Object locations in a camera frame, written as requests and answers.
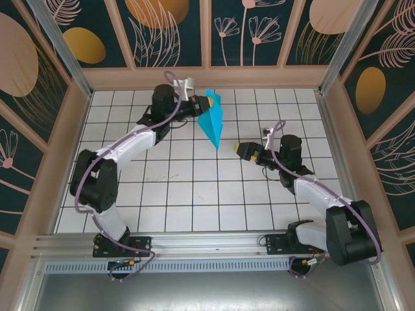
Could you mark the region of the blue paper sheet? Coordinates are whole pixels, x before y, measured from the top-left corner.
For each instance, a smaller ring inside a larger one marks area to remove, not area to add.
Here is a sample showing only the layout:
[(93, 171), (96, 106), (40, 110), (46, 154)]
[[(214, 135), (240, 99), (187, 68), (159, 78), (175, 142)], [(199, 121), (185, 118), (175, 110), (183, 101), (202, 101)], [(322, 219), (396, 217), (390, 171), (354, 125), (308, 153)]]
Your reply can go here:
[(205, 97), (208, 100), (208, 108), (198, 116), (198, 125), (218, 150), (223, 129), (221, 96), (211, 89), (206, 89)]

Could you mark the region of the brushed metal panel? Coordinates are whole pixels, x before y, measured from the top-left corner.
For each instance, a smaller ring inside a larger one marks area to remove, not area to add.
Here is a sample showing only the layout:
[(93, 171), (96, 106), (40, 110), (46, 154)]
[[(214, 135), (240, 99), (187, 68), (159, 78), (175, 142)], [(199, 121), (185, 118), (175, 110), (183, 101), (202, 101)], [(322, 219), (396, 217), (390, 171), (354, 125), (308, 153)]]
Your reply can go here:
[(35, 311), (385, 311), (370, 278), (287, 272), (48, 275)]

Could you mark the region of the aluminium side rail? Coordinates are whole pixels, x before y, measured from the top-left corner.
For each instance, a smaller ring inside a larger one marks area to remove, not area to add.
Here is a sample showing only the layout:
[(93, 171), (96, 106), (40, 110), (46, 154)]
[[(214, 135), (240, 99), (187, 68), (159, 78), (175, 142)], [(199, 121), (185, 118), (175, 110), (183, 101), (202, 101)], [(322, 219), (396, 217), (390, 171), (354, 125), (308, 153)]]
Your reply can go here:
[(343, 196), (357, 201), (360, 196), (357, 194), (351, 179), (351, 173), (346, 161), (346, 155), (341, 145), (340, 137), (338, 136), (334, 120), (329, 110), (329, 106), (327, 105), (325, 98), (320, 94), (316, 95), (316, 101), (326, 132), (331, 154), (333, 156), (333, 162), (337, 170)]

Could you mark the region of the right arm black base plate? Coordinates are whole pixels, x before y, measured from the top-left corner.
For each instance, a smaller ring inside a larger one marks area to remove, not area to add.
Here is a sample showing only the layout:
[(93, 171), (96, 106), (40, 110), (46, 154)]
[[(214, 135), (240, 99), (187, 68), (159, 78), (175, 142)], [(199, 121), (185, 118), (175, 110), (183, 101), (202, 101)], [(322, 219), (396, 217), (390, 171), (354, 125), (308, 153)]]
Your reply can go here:
[(323, 251), (312, 246), (306, 246), (303, 244), (296, 244), (290, 246), (285, 235), (275, 234), (265, 236), (265, 247), (268, 255), (312, 255), (313, 250), (316, 249), (318, 252)]

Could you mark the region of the aluminium mounting rail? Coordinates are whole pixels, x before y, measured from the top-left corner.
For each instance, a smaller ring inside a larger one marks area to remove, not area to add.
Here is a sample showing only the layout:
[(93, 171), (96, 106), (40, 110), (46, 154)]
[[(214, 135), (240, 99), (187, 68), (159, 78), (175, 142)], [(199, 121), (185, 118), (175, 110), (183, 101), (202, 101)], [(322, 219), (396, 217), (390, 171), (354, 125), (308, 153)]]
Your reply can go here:
[[(144, 233), (152, 238), (157, 259), (252, 259), (265, 258), (267, 231)], [(30, 249), (32, 259), (92, 260), (94, 233), (40, 235)]]

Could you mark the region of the aluminium frame post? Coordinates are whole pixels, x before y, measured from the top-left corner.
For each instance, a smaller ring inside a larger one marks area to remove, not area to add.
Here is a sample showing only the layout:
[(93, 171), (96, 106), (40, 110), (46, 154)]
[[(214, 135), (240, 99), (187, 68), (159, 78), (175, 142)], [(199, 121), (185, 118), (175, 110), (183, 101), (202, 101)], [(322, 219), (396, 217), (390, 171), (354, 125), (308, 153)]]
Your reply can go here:
[(53, 20), (52, 15), (49, 13), (47, 5), (43, 2), (43, 0), (27, 0), (27, 3), (32, 9), (34, 15), (38, 18), (38, 21), (48, 35), (48, 38), (56, 47), (58, 54), (61, 56), (66, 67), (69, 69), (69, 72), (72, 74), (73, 79), (77, 83), (83, 95), (87, 99), (90, 99), (92, 88), (89, 85), (86, 76), (82, 72), (82, 68), (75, 58), (75, 55), (69, 48), (69, 45), (67, 44), (61, 30)]
[(356, 13), (353, 15), (350, 25), (347, 27), (335, 53), (328, 65), (322, 81), (318, 85), (318, 94), (324, 97), (333, 85), (342, 66), (348, 56), (352, 53), (353, 48), (357, 45), (359, 38), (362, 36), (369, 20), (375, 16), (374, 12), (378, 4), (383, 5), (385, 0), (362, 0)]

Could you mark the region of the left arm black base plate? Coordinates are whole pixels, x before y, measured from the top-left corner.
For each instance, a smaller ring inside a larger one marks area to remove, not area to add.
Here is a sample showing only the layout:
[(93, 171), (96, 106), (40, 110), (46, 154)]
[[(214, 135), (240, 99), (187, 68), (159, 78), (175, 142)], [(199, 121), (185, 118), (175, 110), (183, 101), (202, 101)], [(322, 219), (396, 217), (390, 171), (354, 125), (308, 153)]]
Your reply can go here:
[[(150, 250), (152, 238), (149, 236), (124, 236), (119, 242), (131, 248)], [(114, 244), (101, 234), (95, 236), (93, 243), (93, 258), (127, 258), (136, 255), (132, 250)]]

